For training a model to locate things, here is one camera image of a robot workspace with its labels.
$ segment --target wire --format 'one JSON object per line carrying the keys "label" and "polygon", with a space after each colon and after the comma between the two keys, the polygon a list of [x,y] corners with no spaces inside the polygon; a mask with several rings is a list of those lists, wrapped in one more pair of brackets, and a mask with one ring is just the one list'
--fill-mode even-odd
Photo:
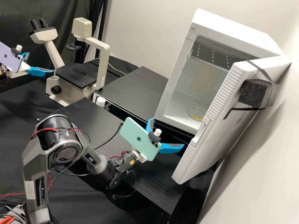
{"label": "wire", "polygon": [[126,75],[126,73],[124,73],[124,72],[122,72],[122,71],[117,70],[116,68],[114,68],[110,63],[108,63],[108,65],[109,65],[113,70],[115,70],[115,71],[117,71],[117,72],[120,72],[120,73],[123,74],[123,75]]}
{"label": "wire", "polygon": [[22,217],[19,213],[17,213],[15,210],[13,210],[12,208],[8,207],[7,205],[0,205],[0,207],[5,207],[7,210],[15,213],[17,216],[19,216],[23,221],[26,221],[26,219],[24,217]]}
{"label": "wire", "polygon": [[119,157],[122,157],[122,156],[113,156],[113,157],[110,157],[110,159],[119,158]]}
{"label": "wire", "polygon": [[48,179],[49,179],[49,188],[51,188],[52,187],[52,179],[51,179],[49,173],[47,173],[47,176],[48,176]]}
{"label": "wire", "polygon": [[70,168],[72,165],[74,165],[75,162],[77,162],[77,160],[80,158],[77,158],[74,162],[72,162],[70,165],[68,165],[66,168],[64,168],[53,180],[52,180],[52,185],[54,183],[55,180],[57,180],[57,178],[64,173],[64,171],[66,171],[68,168]]}
{"label": "wire", "polygon": [[18,222],[22,223],[22,224],[25,224],[25,222],[20,219],[17,215],[13,215],[13,214],[0,214],[0,216],[11,216],[11,217],[14,217],[15,220],[17,220]]}
{"label": "wire", "polygon": [[73,174],[73,173],[63,173],[63,175],[68,175],[68,176],[89,176],[91,175],[91,173],[88,173],[88,174]]}
{"label": "wire", "polygon": [[232,110],[254,111],[254,110],[264,110],[264,109],[266,109],[266,107],[265,107],[265,108],[261,108],[261,109],[259,109],[259,108],[255,108],[255,107],[250,107],[250,108],[236,108],[236,107],[233,107],[233,108],[231,108],[231,109],[226,113],[226,115],[224,116],[223,120],[225,120],[225,119],[228,117],[228,115],[231,113]]}
{"label": "wire", "polygon": [[[40,133],[42,131],[54,131],[54,132],[58,132],[58,129],[57,128],[43,128],[41,130],[38,130],[38,131],[34,132],[31,135],[30,139],[32,139],[36,134],[38,134],[38,133]],[[77,129],[77,128],[69,128],[68,132],[82,132],[82,133],[85,133],[87,135],[87,137],[89,139],[89,143],[90,143],[90,137],[89,137],[89,135],[85,131]]]}
{"label": "wire", "polygon": [[6,200],[6,199],[0,199],[0,202],[10,202],[10,203],[23,204],[23,202],[12,201],[12,200]]}
{"label": "wire", "polygon": [[135,193],[136,188],[137,188],[137,177],[136,177],[136,175],[135,175],[135,173],[133,171],[127,170],[127,174],[129,174],[129,173],[132,173],[134,175],[134,177],[135,177],[134,190],[133,190],[132,194],[129,194],[129,195],[115,195],[114,194],[114,195],[112,195],[112,198],[114,200],[116,200],[117,198],[129,198],[129,197],[131,197]]}
{"label": "wire", "polygon": [[52,215],[53,218],[56,220],[56,223],[57,223],[57,224],[60,224],[60,221],[58,220],[58,218],[57,218],[53,213],[51,213],[51,215]]}
{"label": "wire", "polygon": [[88,137],[88,139],[89,139],[89,143],[90,143],[90,137],[89,137],[89,135],[85,131],[77,129],[77,128],[69,128],[68,131],[69,132],[82,132],[82,133],[86,134],[87,137]]}
{"label": "wire", "polygon": [[41,129],[41,130],[38,130],[38,131],[34,132],[34,133],[31,135],[30,139],[32,139],[36,134],[38,134],[38,133],[41,132],[41,131],[55,131],[55,132],[58,132],[58,129],[57,129],[57,128],[43,128],[43,129]]}
{"label": "wire", "polygon": [[5,85],[7,85],[7,84],[8,84],[8,82],[9,82],[9,77],[8,77],[8,75],[6,75],[6,80],[7,80],[7,81],[6,81],[6,83],[5,83],[5,84],[3,84],[3,85],[0,85],[0,87],[1,87],[1,86],[5,86]]}
{"label": "wire", "polygon": [[113,135],[110,139],[108,139],[105,143],[103,143],[103,144],[101,144],[100,146],[96,147],[94,150],[96,150],[96,149],[102,147],[103,145],[107,144],[108,142],[110,142],[110,141],[116,136],[116,134],[118,133],[118,131],[120,130],[120,128],[122,127],[123,124],[124,124],[124,123],[120,123],[119,126],[118,126],[118,129],[117,129],[117,131],[114,133],[114,135]]}
{"label": "wire", "polygon": [[4,195],[0,195],[0,197],[8,197],[8,196],[11,196],[11,195],[21,195],[21,194],[25,194],[25,193],[13,193],[13,194],[4,194]]}

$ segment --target white knob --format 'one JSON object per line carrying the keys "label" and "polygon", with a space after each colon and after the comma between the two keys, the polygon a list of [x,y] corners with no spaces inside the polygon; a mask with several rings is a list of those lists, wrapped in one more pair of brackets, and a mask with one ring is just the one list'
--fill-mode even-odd
{"label": "white knob", "polygon": [[157,137],[159,137],[161,133],[162,133],[161,129],[158,129],[158,128],[157,128],[157,129],[155,130],[155,132],[154,132],[154,135],[157,136]]}
{"label": "white knob", "polygon": [[105,102],[106,102],[105,98],[99,96],[99,97],[97,98],[96,105],[98,105],[98,106],[100,106],[100,107],[103,107],[103,106],[105,106]]}
{"label": "white knob", "polygon": [[18,51],[22,51],[22,46],[21,45],[17,45],[17,47],[16,47],[16,50],[18,50]]}

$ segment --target robotic arm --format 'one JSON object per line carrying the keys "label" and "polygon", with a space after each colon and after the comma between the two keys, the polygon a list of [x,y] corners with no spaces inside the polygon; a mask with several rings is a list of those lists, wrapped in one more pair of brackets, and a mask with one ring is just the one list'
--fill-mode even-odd
{"label": "robotic arm", "polygon": [[24,210],[29,224],[50,222],[47,173],[58,166],[68,166],[79,158],[108,189],[115,188],[125,177],[126,171],[137,164],[137,156],[131,151],[125,152],[122,160],[112,163],[105,155],[91,148],[83,133],[66,116],[48,116],[36,125],[22,154],[26,192]]}

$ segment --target gray panel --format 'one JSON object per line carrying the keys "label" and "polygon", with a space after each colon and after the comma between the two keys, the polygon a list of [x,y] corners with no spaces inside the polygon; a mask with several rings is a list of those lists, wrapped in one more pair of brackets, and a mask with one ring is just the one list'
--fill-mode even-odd
{"label": "gray panel", "polygon": [[[86,98],[55,113],[66,115],[78,128],[86,131],[93,147],[109,139],[123,122]],[[97,151],[111,157],[130,149],[131,145],[118,133]],[[187,183],[178,185],[171,178],[179,160],[180,157],[175,154],[158,154],[153,162],[145,162],[133,170],[137,176],[137,190],[169,214],[172,214],[187,186]],[[129,176],[127,181],[134,184]]]}
{"label": "gray panel", "polygon": [[140,67],[104,86],[98,93],[144,121],[154,117],[168,79]]}

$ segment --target black foam block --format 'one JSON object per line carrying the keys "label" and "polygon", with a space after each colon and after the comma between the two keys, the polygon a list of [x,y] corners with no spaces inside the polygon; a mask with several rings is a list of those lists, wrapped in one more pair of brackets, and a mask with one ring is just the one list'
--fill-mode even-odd
{"label": "black foam block", "polygon": [[265,108],[273,91],[270,82],[260,79],[249,79],[243,82],[238,102],[254,108]]}

